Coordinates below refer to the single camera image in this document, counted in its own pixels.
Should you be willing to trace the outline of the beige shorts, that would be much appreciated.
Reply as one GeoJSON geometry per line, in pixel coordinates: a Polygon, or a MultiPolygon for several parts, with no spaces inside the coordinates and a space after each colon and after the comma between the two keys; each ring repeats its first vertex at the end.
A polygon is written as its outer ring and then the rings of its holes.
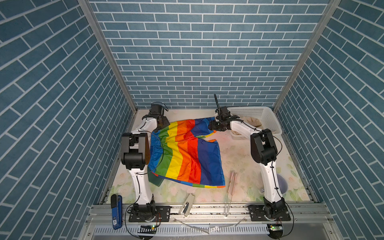
{"type": "Polygon", "coordinates": [[[258,133],[263,128],[261,121],[257,118],[240,115],[239,117],[239,119],[231,121],[231,131],[235,135],[241,135],[249,140],[253,133],[258,133]]]}

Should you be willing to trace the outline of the rainbow striped shorts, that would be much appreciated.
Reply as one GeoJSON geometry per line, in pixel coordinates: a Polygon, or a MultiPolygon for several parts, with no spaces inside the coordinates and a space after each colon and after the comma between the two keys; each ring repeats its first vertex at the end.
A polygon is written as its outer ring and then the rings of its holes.
{"type": "Polygon", "coordinates": [[[149,170],[158,177],[199,188],[223,188],[219,143],[206,140],[215,133],[214,118],[170,123],[151,136],[149,170]]]}

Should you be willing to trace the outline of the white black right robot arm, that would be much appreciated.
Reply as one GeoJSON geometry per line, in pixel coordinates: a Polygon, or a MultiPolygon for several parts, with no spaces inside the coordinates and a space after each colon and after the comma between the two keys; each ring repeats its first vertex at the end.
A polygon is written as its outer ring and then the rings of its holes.
{"type": "Polygon", "coordinates": [[[225,132],[235,131],[250,140],[251,156],[262,168],[262,179],[264,183],[265,211],[269,215],[275,215],[286,210],[286,202],[278,185],[275,162],[279,155],[275,138],[269,129],[258,129],[232,115],[227,107],[220,107],[217,95],[214,95],[217,109],[216,116],[209,123],[209,129],[225,132]]]}

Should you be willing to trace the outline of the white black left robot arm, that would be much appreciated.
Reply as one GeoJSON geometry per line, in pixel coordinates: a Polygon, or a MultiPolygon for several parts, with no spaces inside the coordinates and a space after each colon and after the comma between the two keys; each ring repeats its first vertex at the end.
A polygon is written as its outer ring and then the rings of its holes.
{"type": "Polygon", "coordinates": [[[136,193],[135,206],[154,206],[155,201],[150,189],[148,165],[151,158],[150,140],[155,133],[170,125],[165,111],[168,107],[161,102],[151,104],[149,113],[142,117],[142,122],[130,133],[122,135],[121,163],[130,173],[136,193]]]}

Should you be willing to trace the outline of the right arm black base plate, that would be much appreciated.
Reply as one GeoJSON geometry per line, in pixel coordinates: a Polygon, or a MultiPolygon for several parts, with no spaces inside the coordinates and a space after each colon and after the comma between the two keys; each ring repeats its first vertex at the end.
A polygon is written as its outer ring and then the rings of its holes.
{"type": "Polygon", "coordinates": [[[287,222],[291,220],[290,212],[286,206],[275,208],[263,205],[248,205],[246,209],[249,211],[252,222],[287,222]]]}

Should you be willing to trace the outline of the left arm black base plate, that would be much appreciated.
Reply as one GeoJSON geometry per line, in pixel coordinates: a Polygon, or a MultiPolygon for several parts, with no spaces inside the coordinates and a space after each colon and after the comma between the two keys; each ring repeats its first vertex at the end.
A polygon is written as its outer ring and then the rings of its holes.
{"type": "Polygon", "coordinates": [[[170,220],[171,206],[160,205],[155,208],[144,209],[144,205],[135,205],[128,210],[127,221],[129,223],[166,223],[170,220]]]}

